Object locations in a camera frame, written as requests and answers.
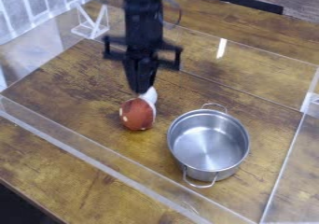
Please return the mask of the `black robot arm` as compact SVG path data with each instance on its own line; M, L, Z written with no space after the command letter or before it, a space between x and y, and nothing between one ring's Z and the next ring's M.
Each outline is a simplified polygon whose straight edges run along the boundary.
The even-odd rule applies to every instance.
M131 90L154 86L159 66L179 70L183 47L163 40L163 0L123 0L124 37L106 36L103 57L122 61Z

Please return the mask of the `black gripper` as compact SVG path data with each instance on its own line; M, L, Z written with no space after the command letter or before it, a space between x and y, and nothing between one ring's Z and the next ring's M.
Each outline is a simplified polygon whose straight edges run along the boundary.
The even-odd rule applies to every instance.
M103 42L103 57L123 61L127 82L134 92L148 91L155 83L159 64L174 70L180 68L183 48L163 39L163 5L126 6L124 36L106 35ZM159 59L156 53L160 50L174 51L175 60Z

